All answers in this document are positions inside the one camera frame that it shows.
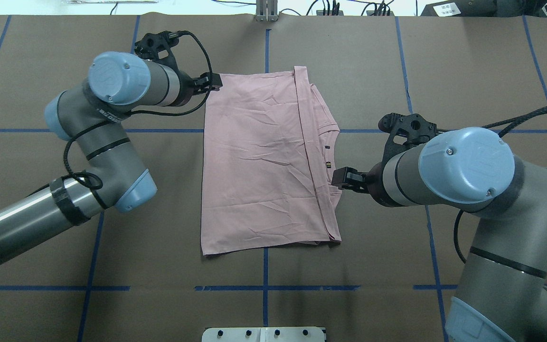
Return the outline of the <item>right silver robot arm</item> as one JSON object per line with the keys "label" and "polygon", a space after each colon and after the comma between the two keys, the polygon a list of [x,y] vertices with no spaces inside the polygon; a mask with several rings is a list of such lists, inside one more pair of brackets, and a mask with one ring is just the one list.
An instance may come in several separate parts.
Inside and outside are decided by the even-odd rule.
{"label": "right silver robot arm", "polygon": [[480,219],[445,330],[455,342],[547,342],[547,168],[480,126],[443,132],[387,114],[380,163],[333,173],[340,189],[385,207],[445,204]]}

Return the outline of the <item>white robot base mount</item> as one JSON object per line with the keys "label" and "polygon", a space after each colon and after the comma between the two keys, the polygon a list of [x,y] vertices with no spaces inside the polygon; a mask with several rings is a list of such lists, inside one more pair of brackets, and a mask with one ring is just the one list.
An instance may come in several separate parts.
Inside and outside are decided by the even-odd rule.
{"label": "white robot base mount", "polygon": [[202,342],[327,342],[324,327],[212,327],[205,329]]}

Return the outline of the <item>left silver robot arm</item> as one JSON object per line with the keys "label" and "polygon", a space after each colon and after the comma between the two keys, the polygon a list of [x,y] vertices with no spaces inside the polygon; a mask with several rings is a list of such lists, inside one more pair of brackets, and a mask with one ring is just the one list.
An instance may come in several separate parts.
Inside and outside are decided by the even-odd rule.
{"label": "left silver robot arm", "polygon": [[139,106],[181,107],[222,86],[195,33],[146,33],[132,53],[93,59],[87,78],[44,110],[48,128],[66,142],[66,174],[0,210],[0,266],[108,208],[128,212],[158,188],[122,121]]}

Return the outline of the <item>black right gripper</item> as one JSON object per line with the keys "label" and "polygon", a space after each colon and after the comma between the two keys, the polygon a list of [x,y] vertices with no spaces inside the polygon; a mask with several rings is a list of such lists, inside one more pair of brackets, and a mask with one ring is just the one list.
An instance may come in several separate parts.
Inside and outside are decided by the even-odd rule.
{"label": "black right gripper", "polygon": [[343,167],[333,172],[332,186],[352,192],[367,192],[384,207],[413,206],[408,198],[404,200],[392,197],[391,185],[384,183],[386,166],[395,157],[401,157],[406,151],[431,141],[438,134],[438,126],[419,114],[402,115],[389,113],[378,122],[378,129],[388,133],[381,162],[370,171],[359,172],[351,167]]}

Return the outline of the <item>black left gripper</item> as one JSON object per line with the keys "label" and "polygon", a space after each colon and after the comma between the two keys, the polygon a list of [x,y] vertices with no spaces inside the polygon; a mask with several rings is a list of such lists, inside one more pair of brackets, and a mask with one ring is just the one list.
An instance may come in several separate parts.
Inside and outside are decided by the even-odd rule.
{"label": "black left gripper", "polygon": [[163,31],[146,33],[134,43],[135,55],[145,61],[151,74],[151,84],[146,99],[141,104],[154,106],[184,106],[192,97],[219,91],[221,76],[214,72],[204,72],[196,77],[182,71],[172,49],[180,43],[181,37],[191,37],[207,59],[207,51],[196,35],[189,31]]}

